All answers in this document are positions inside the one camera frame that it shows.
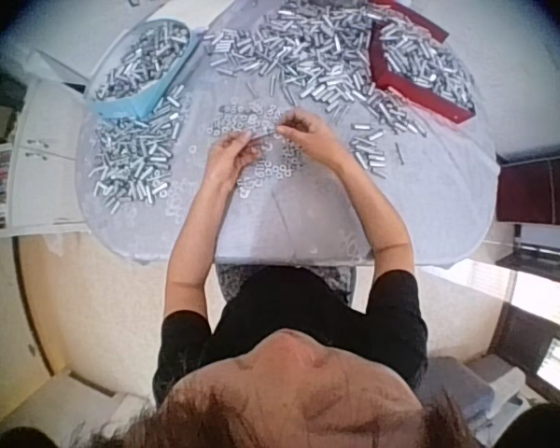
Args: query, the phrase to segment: cabinet handle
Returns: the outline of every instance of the cabinet handle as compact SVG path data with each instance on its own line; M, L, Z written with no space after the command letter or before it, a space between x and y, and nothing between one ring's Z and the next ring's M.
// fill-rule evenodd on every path
M25 157L40 157L42 161L47 161L48 158L43 154L37 154L36 152L25 152Z
M44 148L44 149L48 149L48 148L49 148L49 145L48 145L46 142L42 141L42 140L29 140L29 139L28 139L28 140L27 140L27 144L28 144L28 145L38 144L38 145L40 145L40 146L41 146L42 148Z

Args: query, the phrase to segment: gray cushion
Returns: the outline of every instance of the gray cushion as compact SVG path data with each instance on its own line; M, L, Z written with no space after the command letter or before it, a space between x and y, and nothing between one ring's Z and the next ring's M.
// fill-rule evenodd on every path
M486 413L494 400L489 384L462 362L453 357L432 357L416 395L424 406L430 406L444 394L458 405L467 421Z
M486 383L493 383L512 370L512 366L496 355L480 357L468 362L467 367L477 373Z

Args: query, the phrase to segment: red tray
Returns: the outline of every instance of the red tray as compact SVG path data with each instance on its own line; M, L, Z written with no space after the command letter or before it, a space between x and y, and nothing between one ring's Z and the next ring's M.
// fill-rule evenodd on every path
M448 37L449 33L440 28L436 25L433 21L426 19L421 14L413 11L409 7L401 5L400 3L396 2L395 0L370 0L370 3L374 3L375 5L382 5L385 7L390 7L395 11L401 12L405 16L407 16L411 21L419 26L426 28L430 33L431 36L436 39L438 42L442 43Z
M386 0L374 0L373 3L387 5L402 12L412 22L427 28L431 35L439 42L443 42L448 37L448 33L438 25L399 3L392 3ZM370 44L371 74L375 85L379 89L386 90L388 87L392 87L418 105L426 107L457 124L475 117L474 112L440 97L433 91L417 86L409 79L397 73L391 72L385 60L382 42L379 40L381 30L382 25L373 25Z

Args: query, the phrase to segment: woman's right arm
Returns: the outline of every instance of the woman's right arm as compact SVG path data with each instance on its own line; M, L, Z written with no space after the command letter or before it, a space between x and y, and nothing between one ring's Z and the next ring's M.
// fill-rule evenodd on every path
M291 126L294 122L303 126L297 130ZM312 159L330 168L343 182L373 251L373 279L393 270L414 274L413 247L399 213L328 125L320 117L297 108L277 131L301 146Z

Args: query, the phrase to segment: woman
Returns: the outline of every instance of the woman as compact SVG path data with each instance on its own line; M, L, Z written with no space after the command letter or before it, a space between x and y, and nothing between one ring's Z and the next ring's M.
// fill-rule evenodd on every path
M366 313L306 269L266 267L246 280L212 334L205 278L236 180L258 156L248 133L227 136L210 152L168 266L153 382L160 408L119 440L216 448L466 446L452 409L425 412L412 391L427 363L427 328L402 220L320 118L297 109L283 124L277 131L336 174L357 210L375 266Z

